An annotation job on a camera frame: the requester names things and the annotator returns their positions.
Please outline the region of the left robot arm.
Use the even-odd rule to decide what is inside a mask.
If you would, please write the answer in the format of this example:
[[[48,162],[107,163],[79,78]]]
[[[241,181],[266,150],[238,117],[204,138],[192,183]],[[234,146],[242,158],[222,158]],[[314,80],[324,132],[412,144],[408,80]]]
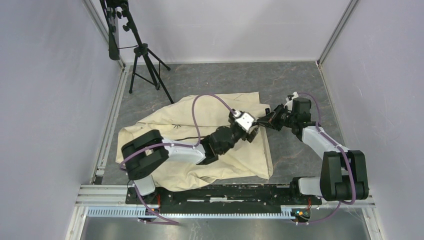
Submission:
[[[252,142],[258,132],[256,119],[248,112],[230,113],[229,126],[220,126],[198,143],[164,138],[157,129],[137,137],[121,147],[122,167],[134,183],[138,197],[153,203],[157,190],[152,173],[165,162],[209,165],[234,148],[239,140]]]

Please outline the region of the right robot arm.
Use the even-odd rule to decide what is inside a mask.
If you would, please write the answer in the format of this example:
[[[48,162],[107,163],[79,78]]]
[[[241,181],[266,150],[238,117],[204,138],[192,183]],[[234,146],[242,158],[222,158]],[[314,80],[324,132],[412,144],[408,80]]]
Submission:
[[[351,150],[330,137],[320,123],[312,121],[312,102],[308,98],[290,95],[286,104],[278,105],[274,111],[258,118],[257,125],[280,131],[283,127],[322,160],[319,177],[295,177],[289,189],[289,199],[302,204],[309,196],[339,201],[352,205],[357,200],[369,197],[369,184],[365,154]]]

